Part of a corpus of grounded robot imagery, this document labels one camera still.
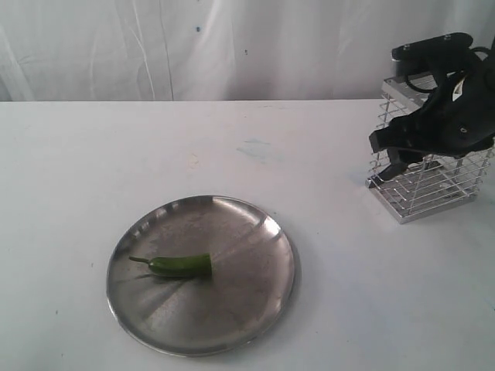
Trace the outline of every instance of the pepper stem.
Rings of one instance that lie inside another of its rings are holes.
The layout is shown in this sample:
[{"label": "pepper stem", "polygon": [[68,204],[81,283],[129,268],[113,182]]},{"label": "pepper stem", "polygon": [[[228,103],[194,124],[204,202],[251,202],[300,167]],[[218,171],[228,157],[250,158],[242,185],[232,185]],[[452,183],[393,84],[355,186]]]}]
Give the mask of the pepper stem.
[{"label": "pepper stem", "polygon": [[147,263],[149,264],[149,260],[144,257],[129,257],[129,260],[138,261],[139,263]]}]

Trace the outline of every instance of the white backdrop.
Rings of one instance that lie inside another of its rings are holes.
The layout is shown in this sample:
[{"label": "white backdrop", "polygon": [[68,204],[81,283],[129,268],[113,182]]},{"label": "white backdrop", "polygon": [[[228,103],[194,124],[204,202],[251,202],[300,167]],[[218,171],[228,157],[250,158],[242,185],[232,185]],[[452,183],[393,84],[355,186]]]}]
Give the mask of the white backdrop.
[{"label": "white backdrop", "polygon": [[493,0],[0,0],[0,100],[376,97],[390,49]]}]

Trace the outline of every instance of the wire basket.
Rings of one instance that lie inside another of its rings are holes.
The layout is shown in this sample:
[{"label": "wire basket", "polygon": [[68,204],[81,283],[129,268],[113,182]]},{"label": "wire basket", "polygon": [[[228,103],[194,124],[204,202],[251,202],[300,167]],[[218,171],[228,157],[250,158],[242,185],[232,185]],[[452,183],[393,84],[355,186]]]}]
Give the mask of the wire basket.
[{"label": "wire basket", "polygon": [[[412,83],[423,89],[435,87],[431,75],[420,76]],[[383,113],[378,116],[378,129],[388,126],[394,117],[417,110],[428,97],[410,89],[403,77],[385,80],[382,90],[386,101],[380,105]],[[461,159],[429,155],[383,184],[374,182],[373,177],[390,165],[387,152],[378,152],[373,157],[367,187],[374,186],[370,191],[399,223],[407,223],[473,201],[490,166],[493,148],[469,153]]]}]

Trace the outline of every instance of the white table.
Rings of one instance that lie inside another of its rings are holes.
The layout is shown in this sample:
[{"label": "white table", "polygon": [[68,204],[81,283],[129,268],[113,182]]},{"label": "white table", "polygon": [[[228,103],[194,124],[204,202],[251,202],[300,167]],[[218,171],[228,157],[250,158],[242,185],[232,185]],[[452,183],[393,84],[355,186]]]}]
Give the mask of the white table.
[{"label": "white table", "polygon": [[[0,104],[0,369],[492,371],[493,173],[398,225],[364,188],[378,102]],[[302,272],[263,338],[183,359],[120,328],[105,274],[138,218],[198,194],[265,209]]]}]

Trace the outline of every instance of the stainless steel plate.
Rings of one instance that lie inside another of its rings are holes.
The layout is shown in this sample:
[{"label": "stainless steel plate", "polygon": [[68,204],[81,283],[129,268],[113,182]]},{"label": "stainless steel plate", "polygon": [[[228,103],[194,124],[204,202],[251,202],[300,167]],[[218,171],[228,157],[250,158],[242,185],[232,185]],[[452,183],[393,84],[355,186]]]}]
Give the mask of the stainless steel plate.
[{"label": "stainless steel plate", "polygon": [[[164,279],[128,259],[205,252],[210,279]],[[150,212],[122,237],[108,265],[107,297],[121,326],[143,344],[206,356],[270,327],[287,303],[294,270],[291,244],[269,215],[238,199],[197,196]]]}]

